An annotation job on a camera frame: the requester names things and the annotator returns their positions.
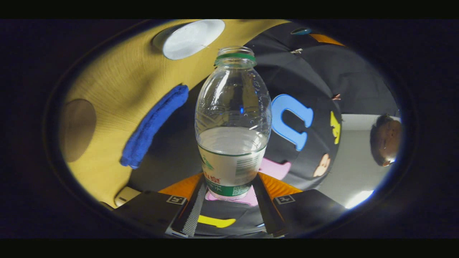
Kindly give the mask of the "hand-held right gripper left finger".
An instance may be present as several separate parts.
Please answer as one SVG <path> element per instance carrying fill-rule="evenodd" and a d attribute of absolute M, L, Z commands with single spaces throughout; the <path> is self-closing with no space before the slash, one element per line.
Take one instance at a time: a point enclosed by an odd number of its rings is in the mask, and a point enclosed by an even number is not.
<path fill-rule="evenodd" d="M 153 237 L 192 238 L 206 193 L 203 173 L 159 191 L 143 191 L 114 213 Z"/>

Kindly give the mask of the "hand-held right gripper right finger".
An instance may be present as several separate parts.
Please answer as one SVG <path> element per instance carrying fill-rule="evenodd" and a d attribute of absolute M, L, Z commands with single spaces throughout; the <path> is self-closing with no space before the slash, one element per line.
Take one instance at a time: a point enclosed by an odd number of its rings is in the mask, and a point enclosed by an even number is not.
<path fill-rule="evenodd" d="M 252 181 L 265 229 L 274 238 L 314 234 L 346 214 L 318 190 L 302 191 L 259 172 Z"/>

